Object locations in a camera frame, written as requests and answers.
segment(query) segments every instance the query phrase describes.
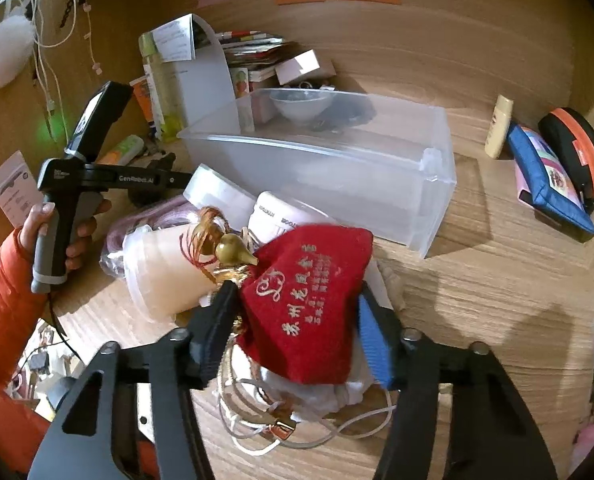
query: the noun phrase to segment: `metal screw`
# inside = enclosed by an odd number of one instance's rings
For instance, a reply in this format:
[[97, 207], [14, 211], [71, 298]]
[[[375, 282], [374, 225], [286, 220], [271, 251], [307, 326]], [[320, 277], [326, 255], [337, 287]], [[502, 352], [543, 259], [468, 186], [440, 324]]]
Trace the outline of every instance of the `metal screw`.
[[416, 328], [405, 328], [401, 333], [401, 338], [405, 341], [419, 341], [422, 333]]
[[183, 341], [188, 337], [188, 331], [185, 328], [176, 328], [170, 332], [171, 341]]
[[490, 352], [490, 347], [486, 343], [475, 341], [475, 343], [471, 345], [471, 350], [477, 355], [486, 355]]
[[105, 343], [101, 347], [100, 351], [104, 355], [110, 355], [110, 354], [113, 354], [117, 350], [118, 346], [119, 346], [119, 343], [117, 343], [117, 341], [109, 341], [108, 343]]

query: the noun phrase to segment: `transparent storage bin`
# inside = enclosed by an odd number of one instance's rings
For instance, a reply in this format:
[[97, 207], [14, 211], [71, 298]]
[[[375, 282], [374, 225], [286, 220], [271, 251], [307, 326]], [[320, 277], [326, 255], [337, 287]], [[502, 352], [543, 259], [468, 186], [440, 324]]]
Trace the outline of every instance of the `transparent storage bin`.
[[374, 94], [262, 89], [179, 133], [195, 165], [292, 196], [424, 257], [455, 189], [443, 108]]

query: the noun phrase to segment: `white bowl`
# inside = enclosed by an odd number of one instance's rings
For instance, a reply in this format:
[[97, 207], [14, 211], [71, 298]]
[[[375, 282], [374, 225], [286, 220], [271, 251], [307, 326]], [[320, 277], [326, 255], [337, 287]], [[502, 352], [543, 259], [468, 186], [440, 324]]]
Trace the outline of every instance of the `white bowl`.
[[[304, 92], [304, 97], [315, 92]], [[317, 92], [317, 97], [299, 99], [299, 100], [285, 100], [271, 95], [270, 99], [275, 103], [275, 106], [286, 119], [295, 123], [307, 123], [313, 120], [326, 108], [330, 106], [333, 101], [334, 94], [331, 91]]]

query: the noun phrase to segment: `red fabric bag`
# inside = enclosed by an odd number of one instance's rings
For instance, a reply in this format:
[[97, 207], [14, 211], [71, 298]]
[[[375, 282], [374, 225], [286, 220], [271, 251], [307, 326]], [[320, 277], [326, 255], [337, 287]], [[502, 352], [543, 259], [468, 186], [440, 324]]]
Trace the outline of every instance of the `red fabric bag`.
[[266, 244], [241, 287], [245, 330], [237, 343], [296, 383], [344, 383], [372, 253], [370, 231], [336, 225], [301, 226]]

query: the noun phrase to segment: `device handle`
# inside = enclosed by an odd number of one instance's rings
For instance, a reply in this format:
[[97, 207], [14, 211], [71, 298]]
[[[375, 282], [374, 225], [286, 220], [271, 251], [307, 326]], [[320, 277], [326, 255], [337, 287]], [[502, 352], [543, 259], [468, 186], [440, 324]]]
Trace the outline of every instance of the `device handle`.
[[35, 294], [47, 294], [51, 285], [66, 281], [66, 248], [77, 237], [76, 226], [93, 216], [103, 199], [97, 191], [44, 196], [44, 202], [53, 202], [55, 210], [48, 221], [48, 231], [37, 237], [31, 285]]

